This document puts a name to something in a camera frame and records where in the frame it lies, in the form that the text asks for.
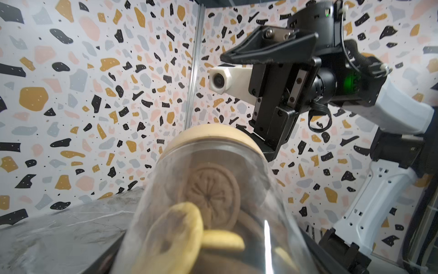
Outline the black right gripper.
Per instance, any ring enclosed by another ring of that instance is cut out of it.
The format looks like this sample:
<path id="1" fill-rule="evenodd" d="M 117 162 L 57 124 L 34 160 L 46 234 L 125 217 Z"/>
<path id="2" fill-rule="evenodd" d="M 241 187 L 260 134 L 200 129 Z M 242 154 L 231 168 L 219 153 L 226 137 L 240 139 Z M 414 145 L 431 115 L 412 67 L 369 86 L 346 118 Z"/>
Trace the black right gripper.
<path id="1" fill-rule="evenodd" d="M 338 59 L 313 56 L 317 41 L 316 32 L 260 26 L 220 55 L 222 62 L 253 66 L 250 136 L 267 161 L 287 143 L 300 114 L 331 115 L 327 104 L 338 87 Z"/>

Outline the jar with beige lid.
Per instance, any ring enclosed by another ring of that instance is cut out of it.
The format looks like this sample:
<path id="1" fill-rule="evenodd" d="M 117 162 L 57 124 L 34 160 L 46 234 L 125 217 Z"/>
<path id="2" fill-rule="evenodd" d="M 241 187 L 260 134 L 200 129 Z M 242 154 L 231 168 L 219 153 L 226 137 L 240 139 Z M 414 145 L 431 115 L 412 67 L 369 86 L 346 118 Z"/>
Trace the jar with beige lid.
<path id="1" fill-rule="evenodd" d="M 183 131 L 160 156 L 111 273 L 317 273 L 278 188 L 242 131 Z"/>

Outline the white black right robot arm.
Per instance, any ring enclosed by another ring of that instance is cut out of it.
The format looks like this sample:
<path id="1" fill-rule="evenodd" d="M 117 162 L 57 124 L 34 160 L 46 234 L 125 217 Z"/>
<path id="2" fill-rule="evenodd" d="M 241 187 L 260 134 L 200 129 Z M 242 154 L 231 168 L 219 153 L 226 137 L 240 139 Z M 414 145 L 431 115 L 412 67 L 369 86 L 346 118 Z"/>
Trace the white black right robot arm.
<path id="1" fill-rule="evenodd" d="M 209 87 L 254 106 L 250 137 L 267 161 L 287 143 L 300 114 L 330 115 L 329 105 L 379 127 L 363 187 L 319 242 L 338 269 L 365 274 L 394 201 L 423 175 L 437 173 L 438 110 L 398 90 L 387 64 L 344 38 L 346 13 L 343 1 L 322 1 L 291 16 L 285 28 L 258 27 L 221 55 Z"/>

